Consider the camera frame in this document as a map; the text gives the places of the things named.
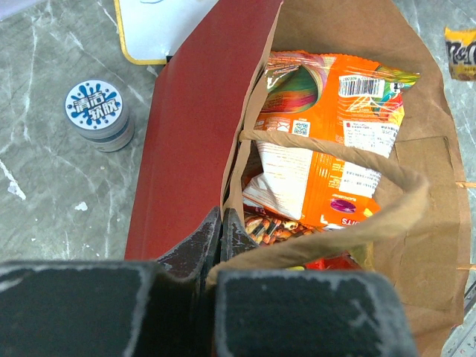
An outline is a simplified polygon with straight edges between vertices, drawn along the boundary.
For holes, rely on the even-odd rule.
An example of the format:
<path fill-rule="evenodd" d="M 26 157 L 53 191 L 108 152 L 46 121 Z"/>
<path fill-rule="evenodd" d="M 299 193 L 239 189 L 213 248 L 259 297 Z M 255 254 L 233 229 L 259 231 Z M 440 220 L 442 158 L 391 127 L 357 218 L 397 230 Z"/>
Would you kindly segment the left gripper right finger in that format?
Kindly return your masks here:
<path fill-rule="evenodd" d="M 257 247 L 258 244 L 246 233 L 237 211 L 227 208 L 222 223 L 220 262 Z"/>

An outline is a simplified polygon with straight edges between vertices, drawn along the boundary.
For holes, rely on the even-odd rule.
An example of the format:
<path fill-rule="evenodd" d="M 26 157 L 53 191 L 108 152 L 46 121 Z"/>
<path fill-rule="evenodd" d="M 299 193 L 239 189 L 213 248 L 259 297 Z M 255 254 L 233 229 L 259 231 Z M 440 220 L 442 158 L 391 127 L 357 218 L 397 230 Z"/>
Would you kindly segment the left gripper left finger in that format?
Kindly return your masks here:
<path fill-rule="evenodd" d="M 205 286 L 206 277 L 216 264 L 221 230 L 220 208 L 214 207 L 192 234 L 157 259 L 159 286 Z"/>

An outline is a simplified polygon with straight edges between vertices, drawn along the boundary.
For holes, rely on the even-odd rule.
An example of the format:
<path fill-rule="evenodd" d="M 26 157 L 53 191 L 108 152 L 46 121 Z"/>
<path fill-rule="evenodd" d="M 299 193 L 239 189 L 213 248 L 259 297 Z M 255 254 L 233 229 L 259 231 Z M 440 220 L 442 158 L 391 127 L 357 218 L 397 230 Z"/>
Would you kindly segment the small red snack bag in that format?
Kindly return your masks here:
<path fill-rule="evenodd" d="M 244 223 L 245 232 L 258 245 L 273 245 L 317 232 L 298 221 L 257 211 L 245 211 Z"/>

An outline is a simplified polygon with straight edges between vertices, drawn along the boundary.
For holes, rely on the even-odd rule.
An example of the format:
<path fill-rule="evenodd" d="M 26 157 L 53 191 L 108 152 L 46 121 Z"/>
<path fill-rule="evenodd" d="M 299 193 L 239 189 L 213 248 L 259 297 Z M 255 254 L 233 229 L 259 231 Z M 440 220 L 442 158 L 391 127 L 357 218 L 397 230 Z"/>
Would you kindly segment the red brown paper bag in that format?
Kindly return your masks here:
<path fill-rule="evenodd" d="M 350 54 L 415 71 L 391 159 L 431 182 L 431 205 L 406 237 L 376 244 L 422 356 L 439 356 L 463 321 L 469 195 L 443 75 L 392 1 L 219 1 L 155 81 L 126 258 L 161 256 L 219 205 L 245 108 L 271 50 Z"/>

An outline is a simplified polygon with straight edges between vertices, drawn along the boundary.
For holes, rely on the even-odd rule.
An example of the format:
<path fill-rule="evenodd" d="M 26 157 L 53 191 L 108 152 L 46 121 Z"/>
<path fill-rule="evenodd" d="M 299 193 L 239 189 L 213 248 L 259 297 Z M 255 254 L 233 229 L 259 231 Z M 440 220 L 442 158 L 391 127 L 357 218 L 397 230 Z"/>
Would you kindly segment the red Doritos chips bag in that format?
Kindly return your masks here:
<path fill-rule="evenodd" d="M 347 253 L 335 257 L 321 258 L 304 265 L 310 270 L 361 270 L 361 266 Z"/>

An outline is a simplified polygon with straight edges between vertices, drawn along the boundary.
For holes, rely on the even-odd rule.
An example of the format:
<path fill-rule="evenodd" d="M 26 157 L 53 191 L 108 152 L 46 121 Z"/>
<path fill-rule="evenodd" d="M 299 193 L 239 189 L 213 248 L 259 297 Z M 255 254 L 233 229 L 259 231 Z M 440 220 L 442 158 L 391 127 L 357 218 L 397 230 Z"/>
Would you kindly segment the orange white snack pack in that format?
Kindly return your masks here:
<path fill-rule="evenodd" d="M 402 95 L 417 73 L 346 54 L 274 51 L 266 66 L 268 95 L 255 129 L 279 131 L 388 157 L 405 116 Z M 333 231 L 378 210 L 380 174 L 333 155 L 257 143 L 262 171 L 243 202 L 305 226 Z"/>

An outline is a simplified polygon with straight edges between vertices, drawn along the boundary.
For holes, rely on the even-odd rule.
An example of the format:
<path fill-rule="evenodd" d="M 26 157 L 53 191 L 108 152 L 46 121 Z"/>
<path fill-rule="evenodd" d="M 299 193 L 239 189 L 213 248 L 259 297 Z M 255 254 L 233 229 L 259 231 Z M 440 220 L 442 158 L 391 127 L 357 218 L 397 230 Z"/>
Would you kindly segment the yellow snack bar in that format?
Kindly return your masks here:
<path fill-rule="evenodd" d="M 451 78 L 475 81 L 475 29 L 445 28 L 444 37 Z"/>

